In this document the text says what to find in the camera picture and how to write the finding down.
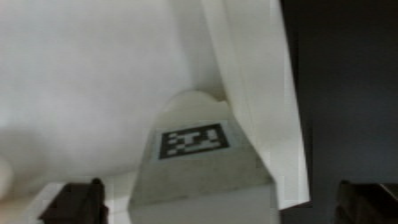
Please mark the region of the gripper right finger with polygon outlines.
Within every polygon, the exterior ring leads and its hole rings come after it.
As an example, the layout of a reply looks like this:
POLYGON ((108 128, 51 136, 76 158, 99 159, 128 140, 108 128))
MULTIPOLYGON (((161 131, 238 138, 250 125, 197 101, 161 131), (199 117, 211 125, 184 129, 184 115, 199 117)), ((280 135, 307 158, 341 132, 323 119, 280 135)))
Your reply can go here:
POLYGON ((398 224, 398 183, 339 183, 335 224, 398 224))

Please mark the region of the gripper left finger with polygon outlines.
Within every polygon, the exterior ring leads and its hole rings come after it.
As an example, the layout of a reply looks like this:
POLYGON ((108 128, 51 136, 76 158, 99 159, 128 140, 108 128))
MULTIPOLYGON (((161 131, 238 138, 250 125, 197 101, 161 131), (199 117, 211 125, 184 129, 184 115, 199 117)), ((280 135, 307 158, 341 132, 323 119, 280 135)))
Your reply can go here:
POLYGON ((42 224, 106 224, 105 184, 67 183, 41 213, 42 224))

